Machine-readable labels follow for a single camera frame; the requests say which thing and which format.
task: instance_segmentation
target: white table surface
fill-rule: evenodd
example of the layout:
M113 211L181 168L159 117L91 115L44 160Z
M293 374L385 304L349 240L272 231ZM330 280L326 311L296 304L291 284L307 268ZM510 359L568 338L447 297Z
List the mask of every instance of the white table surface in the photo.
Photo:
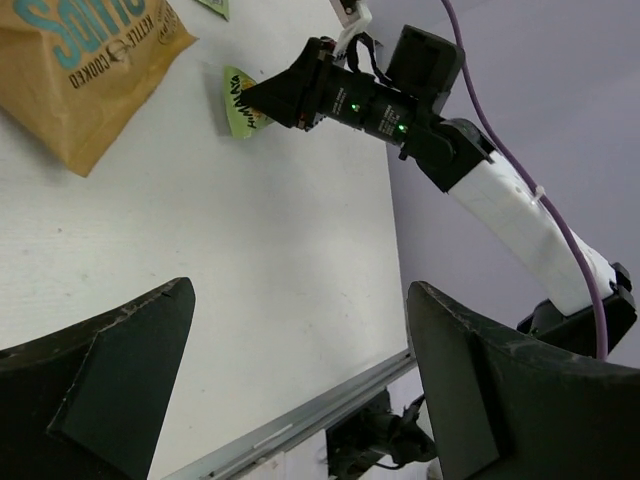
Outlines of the white table surface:
M406 348L384 145L330 121L219 133L222 66L288 67L337 37L329 1L172 5L200 40L88 179L0 112L0 348L195 285L154 479Z

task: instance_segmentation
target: kettle cooked chip bag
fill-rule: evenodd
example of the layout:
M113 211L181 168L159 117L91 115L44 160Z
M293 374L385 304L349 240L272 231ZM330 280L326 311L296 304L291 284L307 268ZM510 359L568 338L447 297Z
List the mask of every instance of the kettle cooked chip bag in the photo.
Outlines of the kettle cooked chip bag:
M166 0L0 1L0 106L87 176L194 41Z

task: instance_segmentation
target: paper packet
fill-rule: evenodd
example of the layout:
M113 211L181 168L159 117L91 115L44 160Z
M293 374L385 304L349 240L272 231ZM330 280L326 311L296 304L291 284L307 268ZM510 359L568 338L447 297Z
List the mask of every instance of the paper packet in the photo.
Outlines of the paper packet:
M234 138L249 138L254 132L273 123L271 118L240 101L242 91L254 85L255 80L242 70L232 66L224 67L223 95L227 119Z
M196 2L223 16L227 22L229 21L229 0L196 0Z

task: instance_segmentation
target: brown paper bag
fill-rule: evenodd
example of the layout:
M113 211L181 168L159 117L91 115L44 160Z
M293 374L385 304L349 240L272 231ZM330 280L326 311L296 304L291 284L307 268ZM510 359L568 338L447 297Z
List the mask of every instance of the brown paper bag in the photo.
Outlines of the brown paper bag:
M87 176L194 40L166 0L2 0L0 106Z

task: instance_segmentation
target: black cable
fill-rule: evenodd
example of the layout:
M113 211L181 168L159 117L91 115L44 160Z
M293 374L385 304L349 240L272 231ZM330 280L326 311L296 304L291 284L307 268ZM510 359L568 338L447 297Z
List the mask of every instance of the black cable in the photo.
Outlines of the black cable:
M387 77L380 67L378 67L378 60L376 59L376 44L373 37L368 33L360 33L353 37L349 42L346 50L347 65L353 73L360 73L360 59L358 57L358 43L362 43L369 51L369 58L371 59L371 68L376 77L386 87L393 88L393 82Z
M390 465L383 465L382 463L374 463L373 466L384 468L385 470L402 470L405 467L405 465L390 466Z

